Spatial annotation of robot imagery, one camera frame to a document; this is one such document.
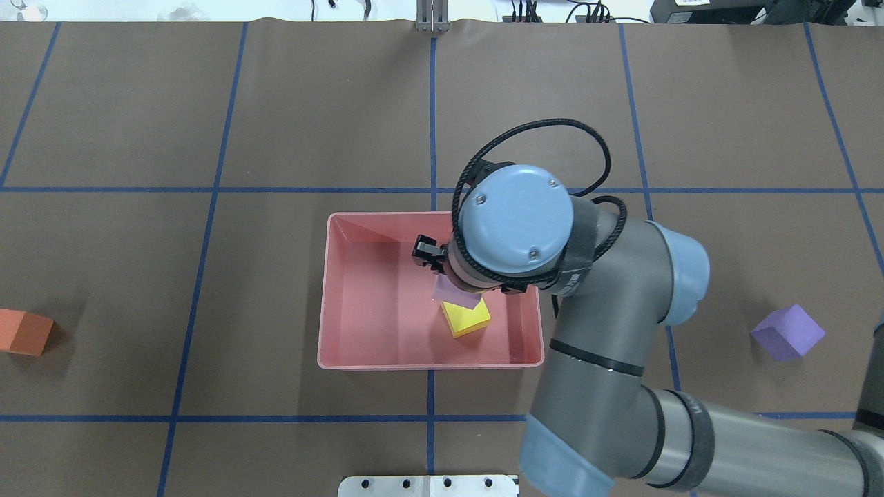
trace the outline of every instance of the robotic arm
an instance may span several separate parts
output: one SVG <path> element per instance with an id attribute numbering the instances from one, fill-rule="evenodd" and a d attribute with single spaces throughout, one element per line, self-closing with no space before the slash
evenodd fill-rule
<path id="1" fill-rule="evenodd" d="M 568 119 L 532 125 L 591 130 Z M 687 236 L 627 218 L 619 199 L 569 195 L 543 169 L 483 160 L 520 128 L 468 164 L 454 192 L 452 239 L 437 247 L 419 236 L 414 256 L 465 291 L 536 285 L 561 297 L 522 442 L 525 477 L 551 497 L 607 496 L 615 477 L 746 497 L 884 495 L 884 325 L 853 431 L 799 430 L 643 386 L 658 325 L 684 322 L 705 296 L 706 253 Z M 607 159 L 591 191 L 610 156 L 587 133 Z"/>

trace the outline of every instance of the white metal plate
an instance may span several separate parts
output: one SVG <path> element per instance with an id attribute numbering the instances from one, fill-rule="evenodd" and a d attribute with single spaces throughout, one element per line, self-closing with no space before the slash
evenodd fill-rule
<path id="1" fill-rule="evenodd" d="M 519 497 L 510 475 L 349 477 L 338 497 Z"/>

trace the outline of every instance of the pink plastic tray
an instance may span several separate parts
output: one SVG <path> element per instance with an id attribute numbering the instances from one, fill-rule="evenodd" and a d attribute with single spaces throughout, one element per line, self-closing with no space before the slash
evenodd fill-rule
<path id="1" fill-rule="evenodd" d="M 544 360 L 537 289 L 484 294 L 491 324 L 454 339 L 436 275 L 415 265 L 419 233 L 440 243 L 450 212 L 332 214 L 316 360 L 331 370 L 523 368 Z"/>

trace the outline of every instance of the white bracket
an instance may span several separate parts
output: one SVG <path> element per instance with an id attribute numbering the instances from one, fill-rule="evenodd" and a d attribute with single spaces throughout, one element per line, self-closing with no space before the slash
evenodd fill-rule
<path id="1" fill-rule="evenodd" d="M 519 497 L 511 475 L 349 477 L 338 497 Z"/>
<path id="2" fill-rule="evenodd" d="M 450 26 L 448 0 L 417 0 L 415 27 L 418 31 L 444 33 Z"/>

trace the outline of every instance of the purple block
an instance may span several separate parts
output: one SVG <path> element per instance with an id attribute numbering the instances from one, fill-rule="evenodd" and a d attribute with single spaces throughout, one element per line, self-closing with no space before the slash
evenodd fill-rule
<path id="1" fill-rule="evenodd" d="M 482 294 L 464 292 L 451 282 L 444 274 L 436 277 L 436 288 L 433 290 L 433 298 L 438 301 L 452 303 L 467 309 L 475 309 L 482 300 Z"/>
<path id="2" fill-rule="evenodd" d="M 798 304 L 775 310 L 752 330 L 752 337 L 777 361 L 807 354 L 826 332 Z"/>

